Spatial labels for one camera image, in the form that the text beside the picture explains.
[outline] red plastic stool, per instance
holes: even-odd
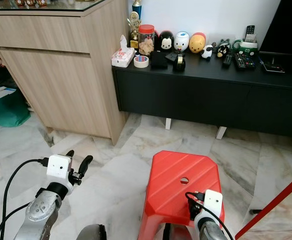
[[[218,167],[207,156],[161,151],[152,159],[138,240],[153,240],[159,224],[194,227],[186,192],[222,192]],[[224,221],[224,205],[219,218]]]

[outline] marble floor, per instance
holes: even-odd
[[[215,139],[217,126],[131,114],[114,146],[110,139],[53,131],[47,134],[35,114],[23,125],[0,127],[0,222],[6,183],[28,159],[74,150],[73,168],[86,155],[94,161],[80,186],[67,196],[52,228],[52,240],[76,239],[89,224],[104,224],[109,240],[136,240],[141,223],[152,157],[161,150],[206,155],[219,166],[225,224],[235,234],[250,221],[249,209],[265,207],[292,181],[289,137],[228,128]],[[31,201],[46,187],[46,169],[23,167],[12,181],[7,212]],[[19,211],[6,224],[5,239],[14,238],[24,220]]]

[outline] glass jar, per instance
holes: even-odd
[[[155,28],[144,24],[138,28],[138,49],[141,55],[149,56],[154,51]]]

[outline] wooden cabinet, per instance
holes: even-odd
[[[63,6],[1,9],[0,56],[46,127],[115,144],[127,114],[118,110],[111,57],[128,33],[128,2]]]
[[[0,52],[45,126],[111,137],[89,54]]]

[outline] tv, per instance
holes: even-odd
[[[281,0],[259,49],[261,54],[292,55],[292,1]]]

